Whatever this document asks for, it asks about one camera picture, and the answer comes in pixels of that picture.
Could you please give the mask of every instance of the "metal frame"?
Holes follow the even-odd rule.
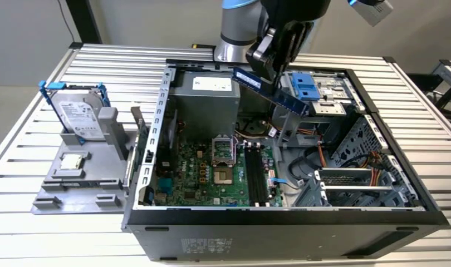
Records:
[[[50,80],[86,85],[94,85],[99,81],[107,82],[112,106],[116,106],[122,111],[130,109],[128,101],[139,102],[148,125],[152,120],[151,115],[163,74],[162,70],[166,66],[166,58],[212,59],[212,51],[203,49],[172,50],[166,48],[87,44],[74,58],[71,57],[72,52],[75,51],[68,51]],[[306,54],[296,58],[294,65],[352,68],[355,70],[363,87],[375,101],[377,108],[383,117],[383,123],[390,127],[395,140],[401,144],[414,169],[451,223],[451,135],[446,130],[451,125],[446,120],[435,116],[435,112],[427,109],[417,97],[399,96],[417,94],[417,87],[409,86],[405,83],[403,77],[407,75],[401,71],[397,72],[382,57]],[[62,125],[51,119],[51,115],[52,110],[44,106],[44,101],[42,101],[42,97],[38,95],[2,143],[0,212],[30,212],[30,204],[40,188],[44,172],[50,168],[51,159],[60,145],[52,134],[60,132]],[[124,123],[126,128],[134,128],[132,118],[120,116],[120,121]],[[419,135],[418,139],[422,140],[421,143],[417,142],[415,135]],[[434,145],[433,141],[435,140],[445,140],[443,145]],[[102,225],[102,229],[106,229],[103,228],[106,225],[114,225],[111,230],[110,228],[106,230],[114,231],[122,221],[118,215],[106,215],[98,220],[95,216],[88,215],[86,215],[88,218],[86,217],[84,219],[82,219],[82,215],[74,215],[75,217],[70,215],[31,217],[28,215],[27,213],[26,215],[10,215],[10,217],[12,216],[18,220],[26,221],[26,224],[10,228],[6,233],[39,233],[39,237],[42,237],[40,233],[44,233],[43,230],[34,231],[31,228],[26,228],[36,226],[36,229],[40,229],[48,226],[47,218],[51,218],[48,221],[55,220],[56,228],[59,229],[64,228],[68,229],[66,231],[71,232],[87,231],[88,233],[98,232],[99,225]],[[4,223],[4,221],[0,221],[0,233],[4,233],[4,230],[2,230]],[[78,236],[78,238],[82,238],[78,242],[82,242],[87,238],[82,234]],[[98,246],[94,249],[94,254],[90,254],[88,251],[82,251],[82,255],[95,255],[96,257],[91,257],[90,261],[99,264],[104,263],[106,260],[111,262],[115,259],[123,264],[126,262],[142,264],[148,260],[147,257],[140,257],[143,252],[142,248],[136,245],[126,253],[122,253],[118,249],[112,252],[111,249],[108,250],[108,246],[102,246],[102,249]],[[131,257],[111,257],[112,253],[115,255],[135,256],[134,259]],[[79,254],[66,252],[63,255],[75,256]],[[83,258],[75,257],[70,257],[70,259],[75,263],[83,260]],[[66,258],[51,258],[50,260],[52,263],[63,263]],[[243,264],[259,266],[263,265],[263,262]],[[283,261],[276,262],[276,264],[315,265],[316,263],[295,260],[292,263]],[[389,264],[451,266],[451,228],[438,231],[381,259],[334,260],[324,261],[322,264],[346,264],[347,266],[373,264],[377,267],[386,267]],[[230,263],[211,263],[211,265],[226,266]]]
[[[84,43],[103,43],[90,0],[67,0],[78,33]]]

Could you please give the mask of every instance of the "wire bundle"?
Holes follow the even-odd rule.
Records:
[[[379,155],[378,152],[373,151],[371,152],[371,159],[367,158],[367,161],[369,160],[373,160],[373,163],[379,164],[379,162],[382,162],[382,156]],[[373,167],[371,168],[371,184],[370,184],[370,186],[378,186],[381,175],[382,175],[382,169]]]
[[[326,158],[324,158],[324,153],[323,153],[323,135],[319,138],[319,142],[318,142],[318,151],[319,151],[319,160],[322,161],[322,166],[323,168],[326,168],[328,166],[328,164],[326,163]]]

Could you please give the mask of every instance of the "blue drive bracket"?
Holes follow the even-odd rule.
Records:
[[[251,74],[239,67],[234,68],[232,80],[242,84],[244,87],[247,87],[250,90],[252,90],[255,93],[258,93],[270,102],[286,108],[296,115],[307,115],[310,106],[306,103],[300,102],[299,99],[288,95],[282,90],[276,90],[275,95],[267,93],[267,91],[263,90],[263,84],[266,83],[266,81],[263,81],[256,75]]]
[[[319,101],[322,99],[322,94],[319,93],[318,86],[315,84],[315,79],[308,73],[292,73],[291,74],[291,83],[295,89],[298,98],[302,101]]]
[[[39,83],[40,93],[42,93],[42,95],[44,96],[44,98],[46,98],[46,100],[47,100],[47,104],[48,104],[50,106],[52,106],[52,109],[54,109],[54,111],[55,111],[56,117],[59,118],[59,121],[60,121],[60,123],[62,123],[64,132],[68,134],[70,131],[68,131],[67,126],[66,126],[66,124],[64,124],[64,122],[63,122],[63,120],[62,120],[62,118],[60,118],[60,114],[59,114],[59,112],[56,111],[55,106],[52,105],[52,99],[50,98],[50,94],[48,94],[48,92],[47,92],[47,89],[51,89],[51,88],[50,88],[50,87],[47,88],[47,87],[46,87],[46,84],[47,84],[47,81],[40,81],[40,83]],[[67,84],[66,84],[64,82],[52,82],[50,85],[54,86],[54,87],[52,87],[52,90],[63,90],[63,89],[66,89],[66,87],[67,87]]]

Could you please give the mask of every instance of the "motherboard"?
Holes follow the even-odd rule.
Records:
[[[247,167],[246,146],[234,145],[232,152],[227,151],[224,143],[212,144],[183,142],[178,151],[178,171],[174,177],[160,177],[155,194],[155,204],[162,206],[251,206],[250,192],[264,191],[267,205],[283,206],[280,189],[271,177],[276,176],[276,165],[272,150],[264,147],[259,150],[260,174],[264,187],[256,190],[255,184],[250,184],[247,176],[251,170]],[[215,164],[214,159],[235,158],[236,163]]]

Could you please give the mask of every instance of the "cable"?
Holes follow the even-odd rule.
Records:
[[[374,182],[374,186],[378,186],[379,185],[379,178],[381,178],[381,175],[382,175],[382,170],[378,171],[377,173],[377,177],[375,177],[375,182]]]
[[[287,171],[291,175],[292,178],[295,178],[296,180],[304,180],[304,181],[308,181],[310,177],[300,177],[298,175],[295,175],[295,173],[292,172],[292,167],[295,164],[298,164],[300,161],[304,161],[306,164],[314,169],[314,170],[318,170],[322,168],[322,166],[318,166],[316,164],[314,164],[310,159],[308,159],[308,156],[315,153],[318,151],[318,147],[311,147],[308,148],[307,150],[304,150],[304,153],[303,153],[303,156],[299,156],[298,158],[295,158],[292,160],[292,162],[288,164],[287,166]]]
[[[371,168],[371,184],[370,186],[374,186],[374,180],[375,180],[375,171],[374,171],[374,167]]]
[[[280,182],[279,183],[280,185],[287,185],[290,188],[295,189],[295,190],[299,190],[298,187],[294,187],[292,185],[290,185],[287,182]]]
[[[268,135],[247,135],[247,134],[243,134],[238,129],[235,129],[235,132],[236,132],[243,138],[247,138],[247,139],[260,139],[260,138],[268,137]]]
[[[70,35],[71,35],[71,39],[74,40],[74,43],[75,43],[75,37],[74,37],[74,34],[72,34],[72,32],[71,32],[71,29],[70,29],[70,25],[68,25],[67,19],[66,19],[66,17],[64,17],[62,3],[60,3],[60,0],[56,0],[56,1],[59,2],[63,21],[64,21],[64,24],[67,25],[67,29],[68,29],[68,32],[70,32]]]
[[[318,151],[319,151],[319,159],[322,161],[322,166],[326,168],[328,164],[326,163],[326,158],[324,158],[324,153],[323,153],[323,147],[322,147],[322,142],[323,142],[323,135],[319,138],[318,142]]]
[[[346,168],[354,161],[356,161],[358,159],[362,159],[363,157],[369,157],[369,156],[370,156],[369,154],[362,154],[359,156],[355,156],[348,161],[346,161],[339,168]]]

